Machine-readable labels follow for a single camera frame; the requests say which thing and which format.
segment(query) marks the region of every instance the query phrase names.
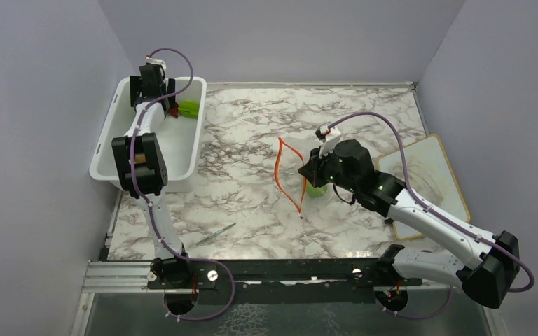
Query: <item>table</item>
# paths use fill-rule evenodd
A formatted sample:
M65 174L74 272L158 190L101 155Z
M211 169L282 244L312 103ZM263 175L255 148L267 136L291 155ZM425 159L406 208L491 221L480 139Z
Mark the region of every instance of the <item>table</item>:
M273 169L279 136L314 139L321 124L357 111L389 118L403 142L426 136L409 87L279 87L208 90L197 186L166 194L174 226L191 257L217 259L358 258L379 256L396 241L383 218L333 195L300 218L277 189ZM393 133L372 117L339 126L374 159L396 149ZM231 223L234 227L195 245ZM440 251L427 238L407 247ZM143 213L125 193L108 260L150 260L153 243Z

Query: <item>green object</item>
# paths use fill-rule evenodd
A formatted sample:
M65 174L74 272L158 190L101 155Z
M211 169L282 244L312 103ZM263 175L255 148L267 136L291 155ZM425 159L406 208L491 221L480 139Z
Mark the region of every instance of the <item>green object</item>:
M183 101L178 104L178 113L181 116L197 119L199 116L199 104L195 101Z
M310 182L306 181L306 195L312 197L312 198L318 198L325 196L327 191L327 184L323 185L322 187L315 188L310 184Z

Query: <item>black strap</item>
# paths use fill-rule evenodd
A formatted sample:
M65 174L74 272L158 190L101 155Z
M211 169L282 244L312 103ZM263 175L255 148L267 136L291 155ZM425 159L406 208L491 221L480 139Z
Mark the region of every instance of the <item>black strap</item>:
M339 192L337 192L337 186L334 184L333 184L333 191L335 192L335 195L337 195L337 197L339 197L339 199L346 204L353 205L356 202L356 195L353 195L353 194L352 194L351 202L348 202L345 199L341 198L341 196L339 196Z

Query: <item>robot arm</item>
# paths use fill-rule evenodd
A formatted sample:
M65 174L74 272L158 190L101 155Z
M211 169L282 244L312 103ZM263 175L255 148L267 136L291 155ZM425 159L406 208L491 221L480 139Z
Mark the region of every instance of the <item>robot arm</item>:
M375 170L368 149L357 140L339 142L341 133L333 127L319 129L324 145L310 152L308 163L298 172L314 187L332 183L354 194L364 208L401 221L449 250L452 255L434 255L393 245L383 256L400 277L420 278L460 286L474 301L498 308L515 279L519 266L481 239L495 242L518 257L518 240L504 231L500 236L465 223L423 197L418 204L405 183ZM473 234L472 238L434 216L436 211Z

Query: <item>plastic bag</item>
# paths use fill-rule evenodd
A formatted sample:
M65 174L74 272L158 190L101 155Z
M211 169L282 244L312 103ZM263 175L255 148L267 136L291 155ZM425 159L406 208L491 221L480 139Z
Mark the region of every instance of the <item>plastic bag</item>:
M298 173L310 159L310 150L320 145L317 141L297 139L292 137L278 138L280 149L275 160L275 182L277 187L294 204L298 213L302 214L302 204L305 195L321 197L327 187L313 188L306 179Z

